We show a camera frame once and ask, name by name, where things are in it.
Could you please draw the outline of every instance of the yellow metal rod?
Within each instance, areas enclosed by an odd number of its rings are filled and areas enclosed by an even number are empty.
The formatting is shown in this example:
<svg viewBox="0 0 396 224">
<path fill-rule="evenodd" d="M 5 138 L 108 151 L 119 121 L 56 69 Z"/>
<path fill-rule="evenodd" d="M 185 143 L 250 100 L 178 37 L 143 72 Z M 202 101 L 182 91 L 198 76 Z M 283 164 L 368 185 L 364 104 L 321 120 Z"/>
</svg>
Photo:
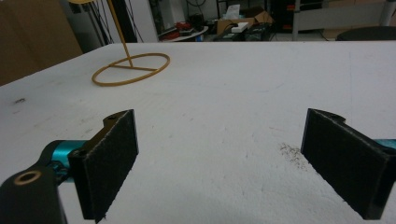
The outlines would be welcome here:
<svg viewBox="0 0 396 224">
<path fill-rule="evenodd" d="M 128 61 L 129 61 L 129 65 L 131 65 L 131 67 L 133 67 L 134 65 L 132 64 L 132 59 L 131 59 L 131 56 L 129 55 L 129 51 L 126 48 L 125 39 L 123 37 L 122 30 L 120 28 L 119 19 L 117 18 L 116 11 L 114 10 L 114 7 L 113 7 L 113 2 L 112 2 L 112 0 L 107 0 L 107 3 L 108 3 L 108 7 L 110 8 L 111 14 L 113 15 L 114 23 L 116 23 L 117 31 L 119 32 L 122 45 L 124 46 L 125 53 L 126 53 Z"/>
</svg>

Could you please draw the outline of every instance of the cluttered desk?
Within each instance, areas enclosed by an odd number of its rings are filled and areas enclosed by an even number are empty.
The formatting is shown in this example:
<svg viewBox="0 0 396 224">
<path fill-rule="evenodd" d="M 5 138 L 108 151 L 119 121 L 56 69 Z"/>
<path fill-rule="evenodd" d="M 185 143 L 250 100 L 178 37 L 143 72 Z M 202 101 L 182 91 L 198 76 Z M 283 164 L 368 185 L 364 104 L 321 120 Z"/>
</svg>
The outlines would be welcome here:
<svg viewBox="0 0 396 224">
<path fill-rule="evenodd" d="M 92 139 L 103 118 L 133 109 L 139 153 L 109 223 L 368 223 L 301 153 L 304 128 L 315 108 L 369 138 L 395 138 L 395 42 L 127 46 L 171 62 L 133 84 L 97 86 L 92 74 L 122 57 L 113 44 L 0 87 L 1 183 L 48 143 Z M 68 223 L 93 223 L 73 183 L 58 192 Z M 376 223 L 393 223 L 395 209 L 391 191 Z"/>
</svg>

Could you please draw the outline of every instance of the black round stool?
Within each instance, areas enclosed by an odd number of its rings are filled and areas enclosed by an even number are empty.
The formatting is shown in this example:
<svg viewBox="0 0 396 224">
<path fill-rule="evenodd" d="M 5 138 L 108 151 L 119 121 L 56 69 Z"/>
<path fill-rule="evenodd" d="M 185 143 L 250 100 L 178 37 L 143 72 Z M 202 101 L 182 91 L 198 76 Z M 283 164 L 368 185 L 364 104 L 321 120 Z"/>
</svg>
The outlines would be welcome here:
<svg viewBox="0 0 396 224">
<path fill-rule="evenodd" d="M 396 27 L 374 26 L 353 29 L 341 33 L 336 41 L 396 40 Z"/>
</svg>

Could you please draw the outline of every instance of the circular metal base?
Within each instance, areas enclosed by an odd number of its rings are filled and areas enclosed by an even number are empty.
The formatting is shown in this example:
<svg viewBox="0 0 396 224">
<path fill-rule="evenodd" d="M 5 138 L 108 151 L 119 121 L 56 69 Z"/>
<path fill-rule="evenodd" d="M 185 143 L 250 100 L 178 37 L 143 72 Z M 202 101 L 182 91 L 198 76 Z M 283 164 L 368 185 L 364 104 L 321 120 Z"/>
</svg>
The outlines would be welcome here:
<svg viewBox="0 0 396 224">
<path fill-rule="evenodd" d="M 118 65 L 119 63 L 123 63 L 126 61 L 131 61 L 132 59 L 135 58 L 143 58 L 143 57 L 152 57 L 152 56 L 159 56 L 159 57 L 164 57 L 166 59 L 166 63 L 159 67 L 159 68 L 145 68 L 145 67 L 134 67 L 134 66 L 122 66 L 122 65 Z M 148 78 L 148 77 L 152 77 L 155 74 L 161 72 L 163 69 L 165 69 L 169 63 L 171 62 L 171 58 L 163 53 L 146 53 L 146 54 L 138 54 L 138 55 L 134 55 L 132 57 L 129 58 L 124 58 L 121 59 L 119 61 L 116 61 L 114 63 L 109 64 L 108 66 L 105 66 L 101 69 L 99 69 L 98 71 L 96 71 L 93 76 L 92 76 L 92 82 L 95 83 L 98 86 L 104 86 L 104 87 L 110 87 L 110 86 L 121 86 L 121 85 L 126 85 L 126 84 L 130 84 L 136 81 L 140 81 L 142 79 Z M 125 80 L 125 81 L 120 81 L 120 82 L 100 82 L 97 81 L 96 78 L 99 76 L 100 73 L 102 73 L 103 71 L 105 71 L 107 68 L 109 67 L 118 67 L 118 68 L 127 68 L 127 69 L 134 69 L 134 70 L 143 70 L 143 71 L 149 71 L 148 74 L 145 74 L 141 77 L 135 77 L 129 80 Z"/>
</svg>

